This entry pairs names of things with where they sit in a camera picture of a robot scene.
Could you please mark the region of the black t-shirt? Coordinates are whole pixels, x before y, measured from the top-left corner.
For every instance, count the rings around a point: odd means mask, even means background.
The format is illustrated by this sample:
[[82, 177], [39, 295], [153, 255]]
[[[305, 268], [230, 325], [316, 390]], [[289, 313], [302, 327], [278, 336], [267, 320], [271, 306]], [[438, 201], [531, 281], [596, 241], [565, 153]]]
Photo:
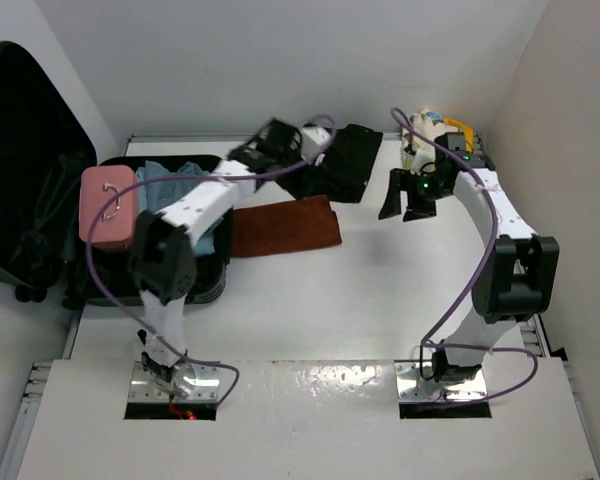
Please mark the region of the black t-shirt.
[[330, 201], [359, 203], [383, 140], [381, 132], [349, 124], [314, 165], [276, 180], [295, 199], [325, 195]]

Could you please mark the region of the rust brown towel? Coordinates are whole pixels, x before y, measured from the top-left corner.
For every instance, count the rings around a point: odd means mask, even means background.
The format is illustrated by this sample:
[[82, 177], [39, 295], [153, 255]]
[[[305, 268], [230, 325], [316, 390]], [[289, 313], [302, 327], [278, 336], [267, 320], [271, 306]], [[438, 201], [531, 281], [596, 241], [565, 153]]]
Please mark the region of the rust brown towel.
[[336, 213], [325, 195], [238, 209], [232, 256], [254, 258], [342, 244]]

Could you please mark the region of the grey-blue shorts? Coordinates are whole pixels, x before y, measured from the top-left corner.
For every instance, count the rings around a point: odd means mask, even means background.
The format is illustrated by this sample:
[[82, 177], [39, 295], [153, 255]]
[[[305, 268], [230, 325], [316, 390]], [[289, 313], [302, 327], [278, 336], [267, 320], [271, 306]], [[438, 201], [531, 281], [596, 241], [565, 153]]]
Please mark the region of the grey-blue shorts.
[[185, 162], [176, 171], [169, 171], [156, 161], [145, 161], [135, 171], [137, 182], [161, 177], [172, 178], [172, 181], [154, 182], [139, 187], [137, 189], [138, 212], [148, 210], [155, 213], [169, 206], [194, 189], [200, 183], [198, 177], [208, 174], [208, 171], [190, 161]]

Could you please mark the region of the pink vanity case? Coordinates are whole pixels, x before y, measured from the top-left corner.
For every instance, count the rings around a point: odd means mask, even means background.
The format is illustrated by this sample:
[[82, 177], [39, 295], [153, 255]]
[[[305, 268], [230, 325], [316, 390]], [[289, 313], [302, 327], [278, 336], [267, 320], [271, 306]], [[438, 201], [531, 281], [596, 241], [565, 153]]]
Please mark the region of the pink vanity case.
[[103, 212], [102, 206], [120, 191], [135, 184], [134, 171], [126, 165], [105, 165], [85, 169], [79, 197], [79, 236], [87, 242], [93, 222], [92, 246], [104, 252], [121, 252], [131, 246], [138, 215], [137, 191], [115, 199]]

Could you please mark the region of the light blue trousers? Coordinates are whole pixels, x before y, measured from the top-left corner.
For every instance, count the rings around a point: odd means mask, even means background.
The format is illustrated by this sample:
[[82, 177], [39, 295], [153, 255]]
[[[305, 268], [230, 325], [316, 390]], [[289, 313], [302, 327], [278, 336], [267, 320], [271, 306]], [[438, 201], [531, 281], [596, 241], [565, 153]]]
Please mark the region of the light blue trousers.
[[222, 217], [218, 218], [197, 241], [193, 249], [196, 258], [207, 257], [215, 253], [214, 231], [222, 221]]

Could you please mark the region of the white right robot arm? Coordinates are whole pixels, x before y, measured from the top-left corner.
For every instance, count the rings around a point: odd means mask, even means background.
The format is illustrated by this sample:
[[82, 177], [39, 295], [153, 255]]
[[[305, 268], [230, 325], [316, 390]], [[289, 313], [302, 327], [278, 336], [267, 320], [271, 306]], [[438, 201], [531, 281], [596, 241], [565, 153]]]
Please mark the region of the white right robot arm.
[[486, 353], [515, 323], [547, 310], [560, 253], [554, 237], [538, 234], [521, 218], [496, 171], [486, 166], [467, 172], [444, 160], [423, 175], [395, 168], [378, 217], [433, 218], [437, 201], [450, 196], [469, 213], [485, 252], [459, 295], [471, 300], [468, 314], [445, 339], [433, 340], [441, 327], [435, 324], [421, 342], [432, 356], [420, 375], [439, 383], [474, 377]]

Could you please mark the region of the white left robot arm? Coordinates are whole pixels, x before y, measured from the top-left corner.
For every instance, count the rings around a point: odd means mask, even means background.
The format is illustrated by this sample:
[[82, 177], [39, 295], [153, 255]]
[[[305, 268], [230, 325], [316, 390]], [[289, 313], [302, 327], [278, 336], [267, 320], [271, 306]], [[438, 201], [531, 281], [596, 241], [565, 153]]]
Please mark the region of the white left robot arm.
[[262, 185], [259, 175], [305, 159], [301, 131], [272, 119], [234, 148], [192, 190], [137, 218], [129, 269], [144, 307], [141, 362], [173, 396], [193, 392], [197, 370], [184, 357], [184, 306], [197, 277], [195, 247], [212, 225]]

